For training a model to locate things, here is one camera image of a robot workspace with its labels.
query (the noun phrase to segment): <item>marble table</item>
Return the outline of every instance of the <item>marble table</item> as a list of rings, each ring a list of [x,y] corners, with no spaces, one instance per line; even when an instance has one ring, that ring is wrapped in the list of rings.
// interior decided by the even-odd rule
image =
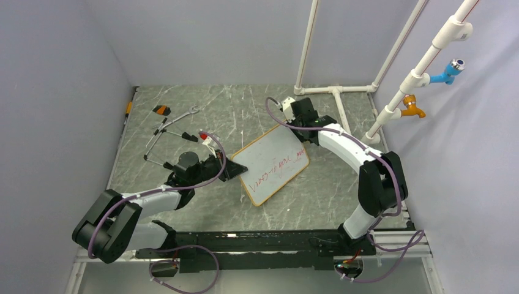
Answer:
[[[197,134],[200,129],[215,132],[228,157],[243,145],[258,138],[276,123],[267,114],[267,96],[282,100],[293,95],[293,85],[175,85],[142,86],[137,89],[133,109],[122,138],[121,150],[111,181],[118,192],[138,192],[163,184],[169,170],[143,159],[145,145],[154,126],[163,116],[151,110],[156,105],[171,108],[169,118],[198,105],[201,111],[170,126],[173,132]],[[330,94],[309,95],[319,115],[339,121],[335,100]],[[375,117],[366,93],[343,93],[349,125],[360,138]],[[158,219],[181,232],[244,230],[310,230],[337,228],[358,204],[358,177],[335,154],[305,144],[310,165],[266,203],[252,205],[239,179],[216,181],[196,190],[184,208],[167,211],[148,219]],[[382,145],[374,148],[384,150]],[[165,134],[154,148],[151,159],[174,164],[186,151],[194,151],[201,160],[209,151],[199,143]],[[403,217],[384,219],[379,228],[405,228]]]

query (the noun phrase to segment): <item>orange faucet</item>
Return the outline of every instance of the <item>orange faucet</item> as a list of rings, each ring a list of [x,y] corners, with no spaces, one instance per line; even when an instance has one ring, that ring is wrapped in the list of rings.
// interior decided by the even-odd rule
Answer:
[[[403,99],[406,110],[402,110],[402,116],[418,115],[419,118],[425,117],[425,112],[416,107],[416,97],[414,95],[406,95]]]

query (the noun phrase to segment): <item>whiteboard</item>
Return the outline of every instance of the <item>whiteboard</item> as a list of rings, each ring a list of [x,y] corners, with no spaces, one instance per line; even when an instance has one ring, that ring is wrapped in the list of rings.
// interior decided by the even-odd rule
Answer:
[[[231,160],[248,168],[240,180],[255,206],[262,205],[310,163],[303,144],[281,125],[234,153]]]

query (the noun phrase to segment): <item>blue faucet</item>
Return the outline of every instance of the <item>blue faucet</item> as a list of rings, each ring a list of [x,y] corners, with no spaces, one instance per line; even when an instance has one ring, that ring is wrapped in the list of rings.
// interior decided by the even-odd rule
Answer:
[[[445,71],[441,75],[432,75],[431,81],[432,83],[445,83],[447,85],[451,85],[454,82],[454,77],[459,75],[465,69],[465,62],[461,59],[453,59],[450,63],[445,67]]]

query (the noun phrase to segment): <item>red handwriting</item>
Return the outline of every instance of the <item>red handwriting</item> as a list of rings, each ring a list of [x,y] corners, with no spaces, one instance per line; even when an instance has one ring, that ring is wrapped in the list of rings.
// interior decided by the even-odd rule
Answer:
[[[254,184],[249,184],[248,186],[252,189],[253,192],[256,192],[256,189],[261,185],[261,183],[266,182],[269,179],[269,175],[277,174],[277,176],[281,178],[283,176],[283,167],[286,166],[289,162],[295,163],[299,161],[300,157],[303,156],[303,154],[305,154],[305,149],[301,149],[296,153],[297,158],[294,161],[290,159],[290,155],[283,158],[282,160],[274,164],[271,167],[271,170],[264,172],[261,175],[261,177],[259,177],[258,180],[254,182]]]

